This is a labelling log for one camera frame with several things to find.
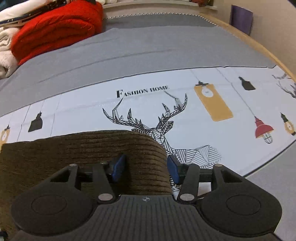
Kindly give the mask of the olive corduroy pants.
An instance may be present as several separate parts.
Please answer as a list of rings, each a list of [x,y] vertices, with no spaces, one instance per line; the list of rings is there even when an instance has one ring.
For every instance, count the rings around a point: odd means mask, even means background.
[[[10,206],[16,196],[69,164],[110,162],[120,153],[129,160],[132,176],[127,194],[171,194],[167,154],[152,137],[132,131],[72,133],[1,148],[1,228],[16,233]]]

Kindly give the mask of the grey white printed bedsheet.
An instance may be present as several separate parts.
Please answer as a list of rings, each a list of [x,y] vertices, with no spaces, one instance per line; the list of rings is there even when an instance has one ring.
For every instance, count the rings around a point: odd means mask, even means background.
[[[72,133],[125,130],[152,137],[182,164],[221,164],[273,195],[273,233],[235,237],[197,205],[127,194],[98,205],[73,231],[1,240],[295,240],[295,82],[274,61],[199,15],[114,16],[105,31],[41,54],[1,81],[1,148]]]

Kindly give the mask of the cream folded blanket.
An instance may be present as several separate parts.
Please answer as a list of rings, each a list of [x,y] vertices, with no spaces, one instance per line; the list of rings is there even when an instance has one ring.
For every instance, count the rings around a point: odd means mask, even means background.
[[[13,37],[19,32],[19,28],[1,27],[1,79],[10,77],[18,68],[18,61],[11,52]]]

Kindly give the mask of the purple bag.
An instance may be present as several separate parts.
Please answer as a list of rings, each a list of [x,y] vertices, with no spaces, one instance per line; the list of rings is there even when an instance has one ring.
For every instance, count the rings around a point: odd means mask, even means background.
[[[253,12],[240,6],[232,5],[229,24],[241,32],[250,35],[253,23]]]

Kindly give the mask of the red folded blanket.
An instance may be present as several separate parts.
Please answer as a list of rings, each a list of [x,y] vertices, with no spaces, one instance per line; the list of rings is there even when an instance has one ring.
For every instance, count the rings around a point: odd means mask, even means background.
[[[11,52],[22,65],[28,60],[100,34],[103,7],[95,1],[73,1],[27,22],[14,35]]]

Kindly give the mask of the white folded quilt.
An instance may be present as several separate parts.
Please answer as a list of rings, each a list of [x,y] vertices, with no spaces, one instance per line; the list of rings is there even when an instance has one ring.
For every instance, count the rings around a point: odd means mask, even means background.
[[[25,22],[71,1],[25,1],[1,10],[1,27],[22,26]]]

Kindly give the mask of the wooden bed frame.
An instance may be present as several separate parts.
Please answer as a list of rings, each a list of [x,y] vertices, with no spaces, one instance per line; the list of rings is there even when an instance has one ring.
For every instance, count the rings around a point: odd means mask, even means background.
[[[252,49],[256,50],[257,52],[260,52],[270,60],[274,61],[274,63],[280,67],[285,73],[287,73],[288,76],[292,78],[292,80],[295,82],[295,76],[293,73],[285,66],[273,53],[271,53],[268,49],[266,49],[262,44],[257,42],[256,40],[252,39],[252,37],[248,36],[247,34],[241,32],[237,28],[234,28],[233,26],[229,25],[228,23],[219,20],[215,18],[214,16],[207,15],[205,13],[199,13],[199,16],[209,20],[213,24],[216,24],[219,27],[222,27],[227,32],[231,33],[235,37],[239,38],[242,42],[249,45]]]

